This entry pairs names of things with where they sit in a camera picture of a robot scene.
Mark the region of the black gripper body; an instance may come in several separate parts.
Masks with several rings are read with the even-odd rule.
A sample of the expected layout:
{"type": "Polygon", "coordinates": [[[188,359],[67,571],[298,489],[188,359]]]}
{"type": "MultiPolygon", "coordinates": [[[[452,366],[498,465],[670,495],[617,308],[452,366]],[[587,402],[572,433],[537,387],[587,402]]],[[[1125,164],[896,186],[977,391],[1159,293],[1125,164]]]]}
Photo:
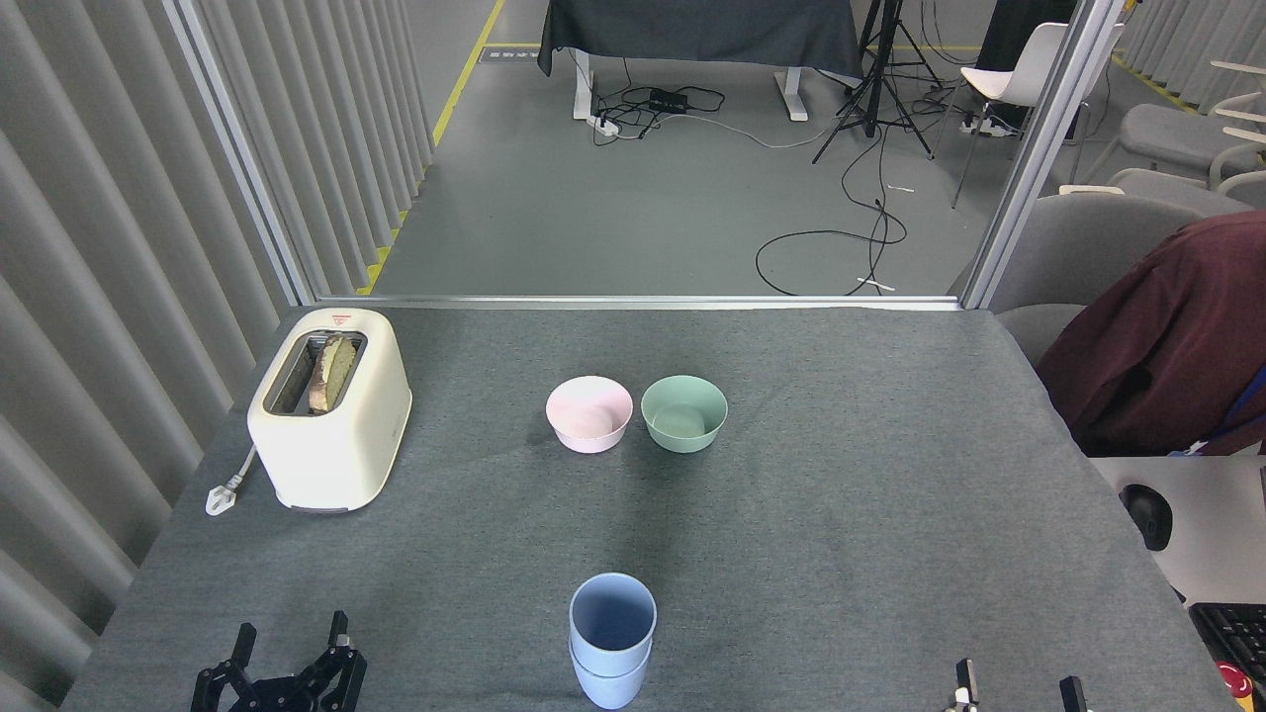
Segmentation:
{"type": "Polygon", "coordinates": [[[333,693],[325,692],[325,685],[306,685],[298,680],[254,680],[249,685],[254,694],[254,706],[247,697],[239,697],[230,703],[229,709],[238,711],[335,711],[333,693]]]}

